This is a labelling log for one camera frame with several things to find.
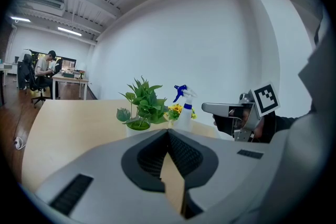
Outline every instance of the chair base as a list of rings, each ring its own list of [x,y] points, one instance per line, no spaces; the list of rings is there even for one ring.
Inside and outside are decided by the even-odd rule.
[[[39,101],[42,101],[42,102],[45,102],[47,99],[51,99],[50,97],[45,97],[42,95],[42,91],[41,91],[41,96],[39,97],[34,97],[31,99],[31,103],[33,103],[33,100],[36,100],[35,103],[34,103],[34,109],[36,108],[36,104],[39,102]]]

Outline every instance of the desk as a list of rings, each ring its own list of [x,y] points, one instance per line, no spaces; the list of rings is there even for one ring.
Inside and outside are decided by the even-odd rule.
[[[0,68],[0,96],[1,96],[0,106],[5,104],[3,85],[6,86],[6,72],[11,69],[12,68]]]
[[[127,100],[47,100],[28,136],[22,163],[23,186],[35,192],[48,176],[84,152],[125,138],[126,126],[115,115],[117,108],[128,107]],[[167,122],[153,124],[149,131],[167,127]],[[192,132],[216,137],[213,126],[196,121]],[[168,200],[179,211],[184,180],[169,155],[164,160],[161,178]]]
[[[84,99],[83,100],[86,100],[86,92],[87,92],[87,88],[88,88],[88,83],[89,83],[89,80],[88,79],[76,79],[76,78],[79,78],[80,75],[75,75],[74,78],[66,78],[66,77],[63,77],[60,73],[56,74],[53,76],[53,85],[52,85],[52,98],[55,100],[56,99],[56,89],[55,89],[55,86],[56,86],[56,81],[59,81],[59,82],[71,82],[71,83],[78,83],[79,84],[79,98],[81,98],[81,90],[82,90],[82,87],[81,85],[84,84]]]

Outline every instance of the fluorescent light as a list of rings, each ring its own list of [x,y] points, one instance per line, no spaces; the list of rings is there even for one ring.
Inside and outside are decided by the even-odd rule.
[[[74,32],[74,31],[71,31],[71,30],[62,28],[62,27],[58,27],[58,30],[61,30],[61,31],[64,31],[64,32],[68,32],[68,33],[72,33],[72,34],[77,35],[77,36],[80,36],[80,37],[81,37],[81,35],[82,35],[82,34],[80,34],[80,33],[77,33],[77,32]]]
[[[19,17],[12,17],[12,16],[11,16],[11,18],[12,18],[13,20],[23,20],[24,22],[29,22],[29,23],[31,23],[31,21],[30,21],[29,19],[19,18]]]

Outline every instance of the wooden floor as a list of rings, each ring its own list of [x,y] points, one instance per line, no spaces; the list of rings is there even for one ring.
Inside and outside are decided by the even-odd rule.
[[[8,75],[6,86],[3,86],[5,105],[0,107],[0,149],[13,171],[14,177],[18,182],[21,182],[22,159],[25,148],[17,150],[14,146],[14,140],[15,137],[19,136],[26,143],[30,128],[32,128],[35,117],[43,104],[41,101],[38,102],[34,109],[30,99],[38,97],[40,93],[28,89],[26,94],[24,90],[16,88],[15,79],[16,76]],[[78,84],[67,83],[65,86],[65,83],[58,83],[58,85],[61,99],[78,100]],[[81,96],[83,96],[83,93],[84,87],[82,87]],[[50,96],[49,88],[43,95]],[[93,100],[90,91],[87,91],[87,100]]]

